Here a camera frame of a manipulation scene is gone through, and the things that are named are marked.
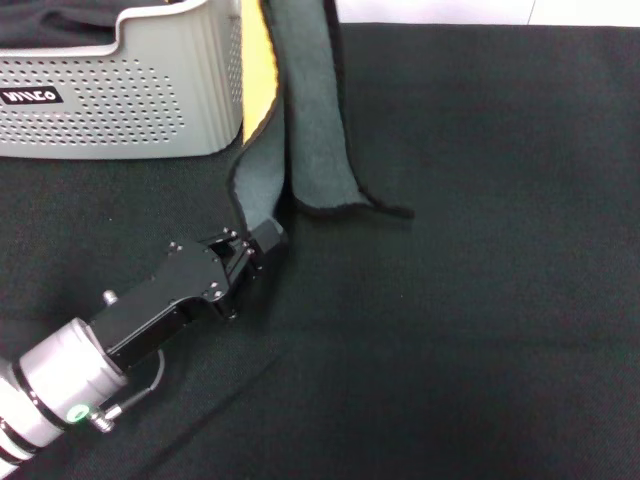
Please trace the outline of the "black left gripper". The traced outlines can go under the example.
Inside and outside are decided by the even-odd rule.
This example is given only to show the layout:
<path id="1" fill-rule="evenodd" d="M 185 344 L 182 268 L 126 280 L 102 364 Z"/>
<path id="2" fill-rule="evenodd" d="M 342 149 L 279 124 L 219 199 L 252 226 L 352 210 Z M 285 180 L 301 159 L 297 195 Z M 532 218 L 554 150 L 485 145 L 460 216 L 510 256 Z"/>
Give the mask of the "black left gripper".
<path id="1" fill-rule="evenodd" d="M 235 319 L 253 281 L 286 243 L 274 220 L 244 237 L 225 227 L 198 243 L 183 241 L 152 278 L 92 317 L 90 328 L 108 359 L 126 371 L 195 320 Z"/>

